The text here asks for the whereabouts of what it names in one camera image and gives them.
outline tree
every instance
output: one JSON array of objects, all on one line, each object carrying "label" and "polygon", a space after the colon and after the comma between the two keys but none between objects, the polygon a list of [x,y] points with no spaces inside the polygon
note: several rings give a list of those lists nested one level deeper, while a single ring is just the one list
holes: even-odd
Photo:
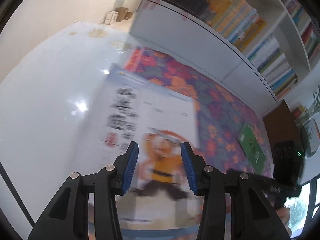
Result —
[{"label": "tree", "polygon": [[287,206],[290,208],[290,220],[289,220],[289,228],[292,232],[300,229],[299,224],[306,217],[308,211],[308,204],[303,201],[303,199],[296,199],[296,201]]}]

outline colorful book spine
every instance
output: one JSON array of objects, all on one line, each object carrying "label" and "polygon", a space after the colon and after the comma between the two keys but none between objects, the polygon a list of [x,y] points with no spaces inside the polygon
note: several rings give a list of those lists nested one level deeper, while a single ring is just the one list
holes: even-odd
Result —
[{"label": "colorful book spine", "polygon": [[245,0],[240,0],[237,8],[235,9],[235,11],[233,12],[232,16],[229,18],[230,23],[228,24],[228,26],[221,32],[221,34],[223,36],[227,36],[228,33],[230,33],[228,30],[230,29],[230,27],[235,25],[235,21],[237,18],[240,17],[240,15],[243,15],[246,11],[246,9],[248,8],[248,3]]},{"label": "colorful book spine", "polygon": [[251,10],[252,10],[252,7],[249,4],[247,4],[245,7],[245,10],[237,16],[237,18],[232,23],[233,26],[228,30],[226,30],[224,36],[228,37],[239,26],[239,24],[247,18]]},{"label": "colorful book spine", "polygon": [[227,17],[227,15],[232,11],[232,8],[237,4],[239,0],[233,0],[231,5],[228,8],[225,8],[224,12],[219,15],[219,19],[215,21],[215,23],[211,26],[215,30],[217,27],[223,22],[223,20]]},{"label": "colorful book spine", "polygon": [[291,16],[294,17],[301,8],[302,8],[301,4],[298,4],[290,13]]},{"label": "colorful book spine", "polygon": [[293,69],[287,73],[287,75],[283,76],[280,80],[278,80],[275,84],[271,86],[272,91],[276,91],[278,88],[281,87],[288,79],[290,79],[292,76],[294,76],[295,73]]},{"label": "colorful book spine", "polygon": [[316,50],[317,46],[319,45],[318,41],[316,40],[315,44],[313,45],[313,47],[311,48],[310,51],[307,51],[308,53],[308,58],[310,59],[311,55],[313,54],[313,52]]},{"label": "colorful book spine", "polygon": [[318,44],[318,45],[316,46],[316,48],[315,48],[315,50],[313,51],[313,53],[311,54],[309,60],[310,60],[310,61],[313,60],[314,57],[318,54],[319,51],[320,51],[320,44]]},{"label": "colorful book spine", "polygon": [[293,75],[291,78],[289,78],[286,82],[284,82],[282,84],[282,86],[280,86],[277,90],[273,91],[275,93],[275,95],[279,95],[280,93],[282,93],[287,87],[291,87],[292,88],[292,84],[295,82],[298,82],[298,77],[297,75]]},{"label": "colorful book spine", "polygon": [[285,60],[285,54],[282,53],[281,51],[279,51],[279,53],[281,54],[276,59],[273,59],[273,60],[271,59],[270,64],[267,65],[266,68],[262,68],[259,71],[261,73],[261,76],[266,77],[268,74],[271,73],[271,71],[273,71],[278,65],[280,65]]},{"label": "colorful book spine", "polygon": [[212,21],[210,23],[210,26],[212,28],[214,28],[214,26],[217,24],[217,22],[219,22],[220,19],[223,18],[223,16],[226,14],[226,12],[230,8],[230,6],[232,6],[232,3],[234,1],[235,0],[222,0],[220,4],[217,4],[216,10],[214,10],[216,12],[216,15],[214,16],[214,18],[212,19]]},{"label": "colorful book spine", "polygon": [[240,42],[234,43],[234,46],[243,51],[248,44],[255,38],[255,36],[266,26],[266,22],[262,19],[258,20],[257,23],[253,24],[250,29],[244,34],[244,39]]},{"label": "colorful book spine", "polygon": [[303,7],[300,7],[299,11],[296,13],[296,15],[293,17],[294,23],[297,25],[298,22],[301,20],[301,18],[305,15],[306,11]]},{"label": "colorful book spine", "polygon": [[236,38],[236,36],[238,35],[238,33],[240,33],[242,31],[242,29],[244,28],[244,26],[250,22],[253,17],[256,15],[257,10],[255,8],[252,8],[250,13],[248,14],[248,16],[246,17],[246,19],[244,19],[239,26],[227,37],[227,40],[232,42],[233,39]]},{"label": "colorful book spine", "polygon": [[298,78],[295,76],[293,80],[287,84],[282,91],[276,94],[277,98],[283,98],[291,89],[293,89],[298,84]]},{"label": "colorful book spine", "polygon": [[250,60],[252,62],[253,59],[255,59],[257,57],[257,52],[268,42],[270,42],[270,40],[272,39],[272,36],[270,36],[269,38],[265,39],[256,49],[255,51],[248,57],[248,60]]},{"label": "colorful book spine", "polygon": [[313,25],[312,22],[309,24],[309,26],[306,28],[304,33],[302,34],[301,38],[304,44],[306,44],[308,38],[310,37],[311,33],[313,32]]},{"label": "colorful book spine", "polygon": [[283,78],[285,75],[287,75],[290,71],[291,71],[291,67],[288,64],[288,67],[286,70],[284,70],[283,72],[281,72],[278,76],[276,76],[275,78],[271,79],[271,78],[267,78],[268,80],[267,83],[269,86],[272,86],[273,84],[277,83],[281,78]]},{"label": "colorful book spine", "polygon": [[259,73],[262,75],[271,65],[282,55],[282,51],[280,49],[276,49],[271,56],[264,62],[262,63],[257,70]]},{"label": "colorful book spine", "polygon": [[257,52],[256,56],[251,59],[251,63],[259,69],[267,59],[279,48],[279,43],[275,37],[269,38],[268,42],[264,44]]}]

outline cardboard box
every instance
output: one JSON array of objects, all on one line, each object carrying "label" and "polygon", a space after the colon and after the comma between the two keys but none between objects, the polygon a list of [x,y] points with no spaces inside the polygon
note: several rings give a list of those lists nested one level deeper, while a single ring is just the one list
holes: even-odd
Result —
[{"label": "cardboard box", "polygon": [[131,19],[132,15],[133,15],[133,12],[127,12],[127,14],[125,15],[125,19],[126,20]]},{"label": "cardboard box", "polygon": [[124,20],[128,10],[129,9],[125,8],[125,7],[119,7],[117,9],[115,9],[115,11],[117,11],[119,13],[118,17],[117,17],[117,22],[121,22],[122,20]]},{"label": "cardboard box", "polygon": [[116,11],[108,12],[104,24],[113,24],[117,20],[118,14]]}]

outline wooden panel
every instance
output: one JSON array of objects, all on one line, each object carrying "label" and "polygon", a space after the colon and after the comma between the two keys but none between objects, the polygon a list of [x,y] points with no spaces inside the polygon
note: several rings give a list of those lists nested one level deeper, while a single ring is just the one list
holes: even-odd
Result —
[{"label": "wooden panel", "polygon": [[283,100],[281,104],[263,118],[269,137],[271,148],[281,141],[300,141],[298,129],[294,123],[294,116]]},{"label": "wooden panel", "polygon": [[163,5],[149,2],[130,34],[154,43],[222,81],[242,61],[222,40]]},{"label": "wooden panel", "polygon": [[276,100],[268,88],[245,62],[241,63],[223,83],[261,116],[276,107]]}]

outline green sign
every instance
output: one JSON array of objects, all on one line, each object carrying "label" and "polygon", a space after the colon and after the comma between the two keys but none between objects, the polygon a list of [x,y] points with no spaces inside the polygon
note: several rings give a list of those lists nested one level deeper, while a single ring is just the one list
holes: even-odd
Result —
[{"label": "green sign", "polygon": [[247,123],[244,125],[238,140],[245,155],[247,155],[249,162],[253,166],[255,173],[262,175],[266,156],[261,150],[256,137]]}]

